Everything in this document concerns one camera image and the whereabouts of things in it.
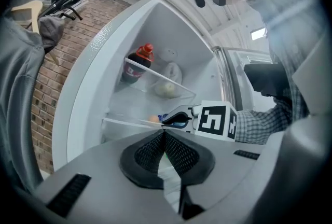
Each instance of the wooden hanger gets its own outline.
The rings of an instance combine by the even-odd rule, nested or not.
[[[34,0],[34,1],[31,1],[31,2],[28,2],[24,5],[13,7],[11,9],[11,12],[23,11],[23,10],[29,10],[30,9],[31,10],[32,31],[39,34],[38,15],[39,15],[40,11],[42,10],[42,8],[43,8],[43,3],[41,1]],[[49,52],[49,54],[52,57],[54,63],[57,66],[59,66],[59,61],[58,61],[57,57],[52,52]]]

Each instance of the refrigerator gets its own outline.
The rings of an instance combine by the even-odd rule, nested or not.
[[[127,58],[146,43],[154,47],[150,68]],[[181,83],[162,74],[170,62],[180,67]],[[121,79],[126,63],[144,69],[134,84]],[[149,117],[180,105],[211,100],[229,101],[236,110],[272,108],[273,99],[255,92],[243,71],[250,63],[271,63],[271,58],[258,51],[210,48],[166,2],[139,1],[101,29],[70,71],[54,117],[54,170],[104,142],[161,128]],[[169,83],[171,94],[158,95],[158,83]]]

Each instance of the gray cloth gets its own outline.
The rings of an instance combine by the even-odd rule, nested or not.
[[[0,20],[0,156],[14,185],[32,191],[43,179],[31,135],[31,104],[44,60],[41,37]]]
[[[266,113],[255,111],[238,112],[236,140],[265,144],[275,132],[284,131],[292,122],[306,117],[309,112],[300,91],[292,80],[293,73],[308,56],[327,26],[325,14],[316,1],[300,9],[306,0],[252,0],[248,3],[257,10],[268,29],[270,54],[274,63],[282,63],[289,82],[288,98],[292,105],[276,100],[276,106]],[[287,16],[276,25],[276,18]]]
[[[64,31],[64,20],[58,17],[41,17],[38,20],[45,53],[51,51],[59,42]]]

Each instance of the checkered sleeve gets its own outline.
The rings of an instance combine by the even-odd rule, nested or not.
[[[274,99],[276,105],[265,113],[253,110],[238,112],[236,141],[265,144],[272,133],[283,131],[291,123],[292,107]]]

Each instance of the plastic bag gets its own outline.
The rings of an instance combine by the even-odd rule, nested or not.
[[[180,67],[174,63],[169,63],[163,72],[161,73],[163,76],[166,76],[170,80],[182,84],[182,72]],[[172,99],[174,97],[180,97],[181,91],[179,87],[177,87],[174,83],[166,81],[164,79],[159,79],[155,84],[155,92],[160,97],[166,97],[168,99]]]

